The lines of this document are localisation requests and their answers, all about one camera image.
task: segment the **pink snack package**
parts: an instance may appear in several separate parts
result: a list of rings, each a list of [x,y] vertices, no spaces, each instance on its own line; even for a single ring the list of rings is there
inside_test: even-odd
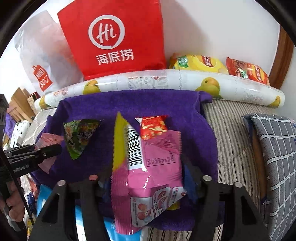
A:
[[[61,144],[61,142],[64,140],[63,137],[55,135],[55,134],[50,134],[50,133],[42,133],[39,140],[37,141],[35,145],[35,150],[45,147],[45,146],[50,146],[53,144]],[[56,160],[56,156],[50,157],[45,159],[42,163],[40,163],[38,166],[46,172],[47,174],[49,173],[50,168],[54,164]]]
[[[143,140],[117,115],[111,182],[116,232],[137,232],[186,195],[180,153],[179,131]]]

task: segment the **white package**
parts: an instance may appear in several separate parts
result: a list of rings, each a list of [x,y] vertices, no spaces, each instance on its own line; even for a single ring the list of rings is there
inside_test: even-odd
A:
[[[15,48],[41,96],[83,81],[60,24],[47,11],[33,16],[19,29]]]
[[[16,123],[10,139],[10,148],[14,148],[22,145],[29,127],[30,127],[30,122],[27,120]]]

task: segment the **gray plaid cushion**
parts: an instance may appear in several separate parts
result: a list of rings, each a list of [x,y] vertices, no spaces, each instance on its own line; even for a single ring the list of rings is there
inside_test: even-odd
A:
[[[296,125],[284,116],[249,114],[244,116],[247,127],[254,124],[261,142],[270,183],[270,217],[268,232],[271,240],[280,240],[296,217]]]

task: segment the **red paper bag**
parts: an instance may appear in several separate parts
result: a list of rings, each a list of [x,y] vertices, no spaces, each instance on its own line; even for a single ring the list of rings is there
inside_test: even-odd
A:
[[[75,0],[58,17],[85,80],[166,68],[159,0]]]

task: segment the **snack bag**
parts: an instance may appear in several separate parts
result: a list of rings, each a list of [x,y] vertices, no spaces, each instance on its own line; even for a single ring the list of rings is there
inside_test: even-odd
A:
[[[101,122],[101,120],[83,119],[64,123],[66,146],[73,160],[81,155]]]
[[[35,145],[35,150],[45,147],[45,146],[50,146],[54,144],[61,144],[61,142],[64,140],[63,137],[55,135],[55,134],[50,134],[50,133],[42,133],[40,138],[38,139],[36,145]],[[43,160],[42,163],[40,163],[38,166],[40,167],[41,170],[46,172],[47,174],[49,173],[50,168],[54,164],[55,160],[57,159],[56,156],[47,158]]]
[[[83,81],[62,28],[48,11],[24,23],[15,35],[15,48],[40,96]]]
[[[137,232],[186,195],[180,153],[179,131],[143,140],[117,114],[111,199],[118,233]]]
[[[159,0],[75,0],[58,17],[86,80],[166,68]]]
[[[228,74],[227,68],[219,59],[195,54],[180,56],[174,53],[170,59],[169,69],[198,70]]]
[[[159,115],[154,117],[136,118],[136,120],[141,124],[141,138],[143,140],[148,140],[154,136],[161,135],[162,133],[167,132],[168,129],[163,122],[166,117],[166,115]]]
[[[227,57],[226,66],[230,75],[254,80],[270,86],[267,74],[258,65]]]

